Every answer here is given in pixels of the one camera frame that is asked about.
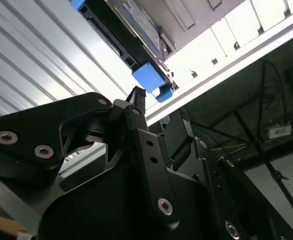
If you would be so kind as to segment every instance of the corrugated metal surface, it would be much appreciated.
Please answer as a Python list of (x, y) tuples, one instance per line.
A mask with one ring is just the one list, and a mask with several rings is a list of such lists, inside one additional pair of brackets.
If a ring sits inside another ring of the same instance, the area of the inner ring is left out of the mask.
[(125, 99), (137, 84), (67, 0), (0, 0), (0, 116), (87, 92)]

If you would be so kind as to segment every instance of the white device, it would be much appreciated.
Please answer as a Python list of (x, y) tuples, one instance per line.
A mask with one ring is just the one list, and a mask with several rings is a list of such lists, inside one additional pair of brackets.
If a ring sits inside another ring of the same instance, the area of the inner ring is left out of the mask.
[(269, 139), (275, 139), (283, 136), (288, 136), (291, 134), (291, 125), (286, 125), (286, 126), (276, 126), (271, 128), (267, 135)]

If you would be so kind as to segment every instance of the wall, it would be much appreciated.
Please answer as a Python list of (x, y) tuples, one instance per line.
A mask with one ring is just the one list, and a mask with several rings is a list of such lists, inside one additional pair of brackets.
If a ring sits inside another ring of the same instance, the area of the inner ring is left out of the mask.
[[(276, 170), (289, 179), (283, 180), (283, 182), (293, 196), (293, 154), (275, 160), (272, 164)], [(246, 174), (293, 228), (293, 209), (265, 165), (251, 169)]]

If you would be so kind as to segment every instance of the black pole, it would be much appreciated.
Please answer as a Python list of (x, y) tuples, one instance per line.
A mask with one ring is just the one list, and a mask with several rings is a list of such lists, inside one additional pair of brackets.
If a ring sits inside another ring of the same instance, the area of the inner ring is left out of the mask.
[(292, 195), (290, 194), (290, 192), (288, 191), (288, 189), (286, 188), (286, 186), (282, 182), (282, 179), (278, 175), (276, 169), (272, 166), (270, 161), (266, 158), (266, 156), (265, 156), (265, 154), (264, 154), (264, 152), (263, 152), (263, 150), (261, 148), (260, 143), (255, 141), (255, 137), (253, 136), (253, 134), (249, 130), (248, 126), (246, 125), (246, 123), (243, 120), (243, 118), (241, 117), (241, 115), (237, 111), (235, 111), (234, 114), (235, 114), (235, 117), (237, 118), (238, 122), (240, 123), (240, 125), (244, 129), (245, 133), (247, 134), (248, 138), (250, 139), (250, 141), (252, 143), (254, 143), (254, 147), (255, 147), (256, 151), (258, 152), (259, 156), (263, 159), (263, 162), (265, 163), (267, 169), (271, 173), (272, 178), (277, 183), (277, 185), (280, 187), (280, 189), (283, 192), (284, 196), (286, 197), (286, 199), (288, 200), (288, 202), (290, 203), (290, 205), (293, 208), (293, 197), (292, 197)]

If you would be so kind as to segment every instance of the yellow wire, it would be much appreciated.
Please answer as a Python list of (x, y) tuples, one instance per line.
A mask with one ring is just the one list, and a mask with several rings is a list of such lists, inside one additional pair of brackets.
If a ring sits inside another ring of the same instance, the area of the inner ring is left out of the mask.
[[(247, 145), (246, 143), (242, 143), (242, 144), (237, 144), (237, 145), (232, 145), (232, 146), (224, 146), (223, 149), (236, 148), (236, 147), (241, 147), (241, 146), (246, 146), (246, 145)], [(222, 147), (211, 149), (211, 151), (216, 151), (216, 150), (222, 150)]]

